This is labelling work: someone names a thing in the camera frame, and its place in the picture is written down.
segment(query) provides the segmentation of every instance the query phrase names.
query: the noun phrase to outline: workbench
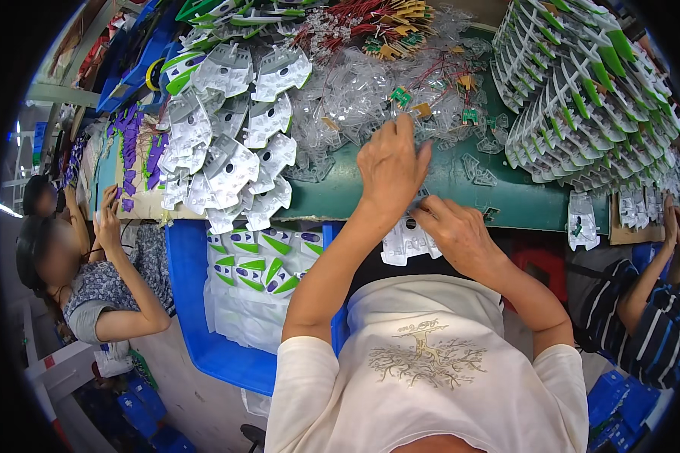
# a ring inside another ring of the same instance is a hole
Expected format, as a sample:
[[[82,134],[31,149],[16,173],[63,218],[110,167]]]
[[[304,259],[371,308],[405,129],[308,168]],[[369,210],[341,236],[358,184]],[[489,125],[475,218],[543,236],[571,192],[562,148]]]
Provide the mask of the workbench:
[[[469,29],[464,36],[480,37],[491,41],[493,33],[479,29]],[[516,115],[501,102],[494,86],[491,73],[483,72],[482,88],[486,91],[487,111],[491,116],[506,113],[509,126]],[[122,183],[122,163],[118,159],[118,140],[114,140],[106,156],[99,160],[96,176],[91,184],[91,211],[96,208],[102,190],[113,183]],[[428,168],[426,188],[431,194],[452,199],[458,204],[474,206],[481,212],[492,207],[499,210],[493,214],[493,220],[487,224],[496,227],[525,228],[530,230],[564,231],[567,221],[569,191],[558,183],[532,183],[531,175],[522,169],[513,170],[506,165],[503,152],[495,155],[479,153],[476,150],[478,139],[471,136],[448,150],[439,151],[434,147],[434,155]],[[327,178],[319,183],[304,183],[290,180],[293,195],[291,207],[280,210],[275,215],[277,220],[345,220],[353,212],[360,195],[363,183],[355,164],[359,148],[352,143],[344,145],[332,155],[335,166]],[[148,152],[148,147],[137,146],[137,154]],[[482,168],[488,168],[498,179],[494,187],[477,186],[466,177],[461,161],[464,153],[469,153],[479,160]],[[161,193],[153,190],[146,194],[136,193],[134,210],[131,213],[119,213],[123,218],[153,218],[162,216]],[[599,227],[598,233],[607,234],[609,229],[609,197],[593,199],[595,219]],[[178,206],[171,212],[172,218],[203,218],[192,213],[185,206]]]

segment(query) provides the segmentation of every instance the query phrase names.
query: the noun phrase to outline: green tabletop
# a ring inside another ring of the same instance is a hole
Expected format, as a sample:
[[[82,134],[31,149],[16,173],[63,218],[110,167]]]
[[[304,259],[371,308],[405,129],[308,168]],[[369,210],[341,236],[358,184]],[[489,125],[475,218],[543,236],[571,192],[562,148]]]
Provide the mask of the green tabletop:
[[[487,31],[470,29],[464,33],[469,37],[478,36],[491,41],[493,34]],[[501,102],[489,71],[481,73],[484,77],[483,89],[489,103],[489,115],[506,113],[509,126],[516,115]],[[500,212],[494,215],[489,226],[527,228],[532,230],[564,231],[571,186],[560,187],[558,183],[532,183],[532,177],[525,170],[511,169],[506,163],[503,152],[490,155],[476,150],[478,139],[475,136],[459,142],[452,149],[439,151],[434,147],[434,156],[428,168],[426,188],[432,194],[449,198],[458,204],[474,206],[482,212],[494,207]],[[359,148],[348,143],[333,153],[335,166],[327,178],[319,183],[303,183],[291,180],[293,188],[290,209],[281,210],[277,218],[297,219],[314,218],[321,220],[347,219],[360,195],[363,183],[355,164]],[[469,153],[479,160],[479,165],[488,168],[498,178],[494,187],[472,184],[466,177],[461,157]],[[600,228],[598,233],[607,234],[609,229],[608,197],[594,199],[595,218]]]

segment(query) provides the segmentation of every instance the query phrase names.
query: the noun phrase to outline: pile of toy parts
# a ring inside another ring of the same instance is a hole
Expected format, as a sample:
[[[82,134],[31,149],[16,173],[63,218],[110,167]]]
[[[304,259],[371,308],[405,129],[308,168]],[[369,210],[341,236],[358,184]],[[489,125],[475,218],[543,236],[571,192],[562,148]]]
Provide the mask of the pile of toy parts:
[[[189,20],[162,68],[172,97],[154,126],[167,133],[154,153],[164,209],[183,203],[214,234],[240,214],[249,231],[267,229],[290,206],[287,179],[321,181],[335,150],[362,146],[399,112],[415,118],[419,144],[477,136],[479,150],[502,149],[508,118],[487,115],[481,88],[491,44],[461,37],[470,14],[418,0],[291,4],[217,2]],[[479,183],[495,185],[487,176]]]
[[[672,92],[607,9],[588,0],[514,0],[493,44],[494,83],[519,113],[505,142],[511,168],[592,196],[620,191],[621,210],[646,197],[657,200],[655,211],[661,189],[680,206]],[[640,222],[623,222],[644,226],[641,214]]]

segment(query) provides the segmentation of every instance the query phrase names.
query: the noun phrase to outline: striped shirt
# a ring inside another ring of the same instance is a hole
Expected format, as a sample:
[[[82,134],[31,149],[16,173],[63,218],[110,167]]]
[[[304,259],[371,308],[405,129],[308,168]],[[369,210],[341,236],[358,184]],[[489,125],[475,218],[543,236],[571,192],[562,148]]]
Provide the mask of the striped shirt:
[[[580,327],[607,353],[608,358],[643,384],[673,388],[680,380],[680,288],[662,280],[648,297],[635,334],[630,336],[617,315],[617,303],[639,276],[627,259],[603,272],[581,312]]]

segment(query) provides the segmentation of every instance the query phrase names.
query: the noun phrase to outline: fabric cloth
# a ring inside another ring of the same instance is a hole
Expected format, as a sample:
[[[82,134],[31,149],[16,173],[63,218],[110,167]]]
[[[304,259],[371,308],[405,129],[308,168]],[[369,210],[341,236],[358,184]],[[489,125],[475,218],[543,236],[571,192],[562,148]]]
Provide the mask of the fabric cloth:
[[[281,344],[265,451],[376,453],[438,434],[492,453],[585,451],[580,354],[556,345],[531,364],[501,337],[499,303],[450,276],[363,286],[339,357],[313,337]]]
[[[584,301],[579,327],[615,363],[643,384],[673,388],[680,380],[680,285],[658,279],[635,334],[630,336],[617,315],[619,298],[639,277],[635,266],[619,259],[604,269]]]
[[[129,261],[144,278],[170,316],[175,312],[169,279],[164,230],[144,224],[136,232],[136,244]],[[96,322],[104,310],[140,311],[131,291],[110,261],[81,266],[71,283],[72,293],[63,307],[63,317],[81,341],[99,344]]]

